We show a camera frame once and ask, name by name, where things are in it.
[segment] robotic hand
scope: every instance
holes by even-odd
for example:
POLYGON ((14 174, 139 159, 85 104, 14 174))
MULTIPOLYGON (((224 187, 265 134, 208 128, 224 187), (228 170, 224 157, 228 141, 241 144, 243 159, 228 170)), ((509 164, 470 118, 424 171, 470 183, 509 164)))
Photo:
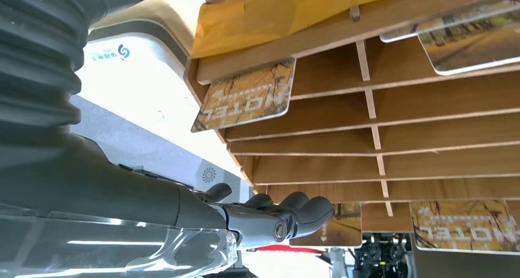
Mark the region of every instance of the robotic hand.
POLYGON ((231 188, 225 183, 216 184, 206 193, 196 191, 194 194, 220 211, 241 249, 312 234, 334 211, 326 198, 309 200, 302 192, 290 194, 279 205, 274 205, 265 194, 255 195, 244 204, 216 204, 231 194, 231 188))

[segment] logo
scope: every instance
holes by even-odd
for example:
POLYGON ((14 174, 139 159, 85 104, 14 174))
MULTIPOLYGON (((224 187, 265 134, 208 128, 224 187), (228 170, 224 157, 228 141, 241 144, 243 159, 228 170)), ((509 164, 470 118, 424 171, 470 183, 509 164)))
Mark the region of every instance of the logo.
POLYGON ((209 167, 202 172, 202 181, 204 183, 211 183, 216 178, 216 170, 209 167))
POLYGON ((119 47, 117 48, 117 52, 122 56, 122 60, 125 60, 126 58, 128 58, 128 56, 130 56, 130 50, 128 50, 128 48, 125 48, 123 44, 119 45, 119 47))

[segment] screw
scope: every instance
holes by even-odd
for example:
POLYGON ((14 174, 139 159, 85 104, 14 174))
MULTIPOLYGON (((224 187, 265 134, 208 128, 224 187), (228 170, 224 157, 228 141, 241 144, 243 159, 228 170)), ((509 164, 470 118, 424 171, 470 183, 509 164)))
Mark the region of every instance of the screw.
POLYGON ((278 222, 275 225, 275 240, 277 242, 282 242, 287 236, 287 225, 284 222, 278 222))

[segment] yellow envelope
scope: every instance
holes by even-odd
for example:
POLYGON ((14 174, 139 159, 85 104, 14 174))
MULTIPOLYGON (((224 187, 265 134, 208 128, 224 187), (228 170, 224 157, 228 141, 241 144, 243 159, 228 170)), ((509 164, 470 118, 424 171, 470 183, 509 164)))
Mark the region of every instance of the yellow envelope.
POLYGON ((377 0, 225 0, 204 4, 193 58, 259 45, 377 0))

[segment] gray floor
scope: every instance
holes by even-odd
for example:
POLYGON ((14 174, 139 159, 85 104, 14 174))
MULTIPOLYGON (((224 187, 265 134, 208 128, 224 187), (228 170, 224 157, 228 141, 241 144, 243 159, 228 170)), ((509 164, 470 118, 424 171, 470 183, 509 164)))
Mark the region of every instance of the gray floor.
POLYGON ((113 164, 195 186, 202 158, 79 96, 71 102, 82 110, 82 122, 72 131, 96 141, 113 164))

